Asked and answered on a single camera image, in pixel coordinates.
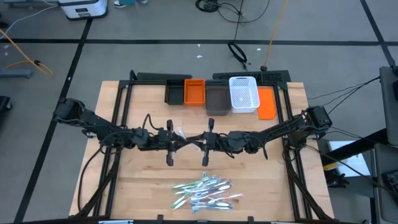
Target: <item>white plastic basket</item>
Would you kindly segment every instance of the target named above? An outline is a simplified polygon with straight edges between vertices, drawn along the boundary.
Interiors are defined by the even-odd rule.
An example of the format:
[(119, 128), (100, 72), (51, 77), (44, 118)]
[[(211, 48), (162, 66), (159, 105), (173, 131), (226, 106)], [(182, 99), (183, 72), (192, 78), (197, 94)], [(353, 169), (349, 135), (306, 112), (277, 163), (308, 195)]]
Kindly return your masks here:
[(253, 113), (260, 106), (256, 79), (233, 77), (229, 79), (233, 113)]

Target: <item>gray floor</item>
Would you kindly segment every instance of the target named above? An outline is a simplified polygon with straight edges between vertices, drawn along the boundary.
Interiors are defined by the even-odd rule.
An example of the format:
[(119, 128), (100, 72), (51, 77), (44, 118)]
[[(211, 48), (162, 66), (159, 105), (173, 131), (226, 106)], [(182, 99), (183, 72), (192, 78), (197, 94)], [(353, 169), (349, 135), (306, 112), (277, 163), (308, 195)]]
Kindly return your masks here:
[[(222, 20), (217, 13), (198, 11), (194, 0), (149, 0), (143, 6), (115, 9), (93, 21), (89, 39), (232, 39), (235, 24)], [(228, 1), (239, 6), (238, 0)], [(394, 0), (368, 0), (369, 7), (386, 41), (398, 41)], [(248, 19), (261, 13), (265, 1), (245, 1), (243, 12)], [(240, 26), (239, 40), (269, 40), (283, 1), (271, 0), (260, 20)], [(7, 21), (40, 10), (9, 9), (0, 5)], [(223, 12), (235, 19), (229, 11)], [(60, 9), (51, 9), (24, 20), (10, 31), (20, 39), (79, 39), (85, 21), (68, 21)], [(277, 40), (353, 40), (377, 41), (359, 0), (290, 1)], [(35, 160), (43, 143), (77, 44), (19, 44), (32, 58), (50, 67), (55, 77), (35, 70), (31, 79), (1, 79), (0, 95), (12, 98), (14, 109), (0, 129), (0, 222), (12, 222)], [(240, 45), (248, 56), (250, 71), (259, 70), (267, 53), (266, 45)], [(389, 47), (398, 58), (398, 47)], [(0, 44), (0, 67), (23, 60), (9, 44)], [(269, 70), (289, 70), (292, 81), (304, 82), (307, 96), (313, 97), (366, 82), (378, 76), (386, 66), (379, 46), (294, 46), (275, 45)], [(136, 72), (187, 73), (196, 78), (211, 78), (216, 72), (243, 71), (226, 45), (197, 44), (85, 44), (68, 97), (95, 108), (103, 80), (128, 77)], [(310, 101), (326, 103), (333, 97)], [(326, 106), (330, 110), (335, 104)], [(332, 114), (334, 126), (365, 136), (385, 127), (380, 84), (374, 82), (353, 95)], [(350, 139), (330, 134), (327, 139)], [(79, 130), (58, 125), (52, 138), (43, 169), (25, 221), (64, 218), (68, 215), (86, 139)], [(369, 201), (342, 190), (331, 190), (337, 218), (360, 222), (370, 217)]]

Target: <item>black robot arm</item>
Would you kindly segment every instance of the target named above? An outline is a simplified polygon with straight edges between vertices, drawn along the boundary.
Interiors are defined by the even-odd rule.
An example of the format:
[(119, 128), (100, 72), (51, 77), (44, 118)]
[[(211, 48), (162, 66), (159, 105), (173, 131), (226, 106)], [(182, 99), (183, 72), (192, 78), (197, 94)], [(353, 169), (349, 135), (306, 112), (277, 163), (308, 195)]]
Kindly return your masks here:
[(254, 154), (259, 148), (263, 148), (267, 159), (265, 144), (268, 141), (286, 136), (290, 147), (300, 148), (305, 145), (309, 135), (321, 138), (332, 125), (325, 109), (316, 106), (307, 108), (292, 119), (263, 131), (230, 131), (228, 135), (214, 133), (215, 121), (210, 118), (208, 131), (184, 139), (173, 132), (172, 120), (167, 121), (166, 129), (153, 127), (157, 130), (157, 134), (148, 132), (144, 127), (128, 129), (113, 125), (86, 109), (82, 102), (70, 98), (59, 101), (53, 118), (59, 123), (83, 128), (82, 132), (87, 136), (95, 134), (102, 146), (116, 149), (124, 147), (132, 149), (137, 146), (140, 151), (167, 150), (166, 163), (169, 166), (174, 164), (172, 153), (188, 144), (197, 145), (205, 153), (203, 166), (208, 165), (210, 151), (225, 152), (233, 157), (233, 154), (243, 151)]

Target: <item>black tray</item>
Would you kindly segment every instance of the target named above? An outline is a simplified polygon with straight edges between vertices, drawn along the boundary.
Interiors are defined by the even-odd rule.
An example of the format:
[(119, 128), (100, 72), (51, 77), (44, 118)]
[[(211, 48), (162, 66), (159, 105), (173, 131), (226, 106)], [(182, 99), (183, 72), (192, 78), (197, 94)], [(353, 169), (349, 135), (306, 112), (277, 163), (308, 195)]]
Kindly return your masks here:
[(184, 104), (184, 83), (185, 80), (167, 80), (164, 102), (168, 105)]

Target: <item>floor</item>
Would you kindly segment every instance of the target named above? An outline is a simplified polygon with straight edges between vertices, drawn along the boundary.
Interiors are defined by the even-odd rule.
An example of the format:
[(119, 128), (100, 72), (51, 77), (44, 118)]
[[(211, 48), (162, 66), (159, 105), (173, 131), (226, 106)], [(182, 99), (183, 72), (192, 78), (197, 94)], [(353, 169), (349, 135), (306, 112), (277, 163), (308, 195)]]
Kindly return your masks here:
[[(239, 0), (220, 2), (240, 5)], [(45, 160), (35, 188), (28, 188), (33, 191), (26, 213), (18, 217), (31, 221), (65, 218), (69, 213), (86, 138), (75, 128), (51, 123), (60, 96), (77, 98), (93, 109), (101, 82), (126, 79), (130, 69), (195, 78), (244, 71), (226, 46), (236, 24), (218, 13), (200, 12), (194, 3), (149, 0), (147, 5), (122, 9), (110, 5), (105, 18), (88, 21), (69, 21), (55, 8), (20, 21), (9, 31), (30, 58), (40, 60), (55, 75), (35, 70), (30, 79), (0, 80), (0, 95), (10, 96), (14, 105), (0, 129), (0, 177), (5, 180), (0, 182), (1, 223), (14, 221), (27, 186), (32, 186), (28, 182), (39, 153)], [(266, 3), (244, 1), (243, 13), (255, 18)], [(236, 39), (251, 63), (249, 71), (259, 70), (264, 63), (282, 5), (283, 1), (271, 0), (263, 17), (239, 26)], [(0, 12), (2, 19), (12, 23), (44, 7), (1, 4)], [(269, 70), (289, 70), (292, 81), (304, 82), (309, 98), (377, 77), (379, 67), (389, 65), (389, 53), (398, 58), (397, 7), (395, 0), (290, 1), (275, 36)], [(222, 13), (236, 19), (228, 10)], [(0, 40), (0, 58), (0, 68), (24, 59), (5, 40)], [(324, 104), (333, 97), (310, 104)], [(380, 84), (373, 82), (359, 90), (331, 118), (334, 126), (360, 136), (384, 128)], [(351, 139), (338, 133), (325, 138)], [(367, 198), (339, 189), (330, 194), (337, 218), (347, 222), (370, 218)], [(361, 209), (354, 211), (355, 206)]]

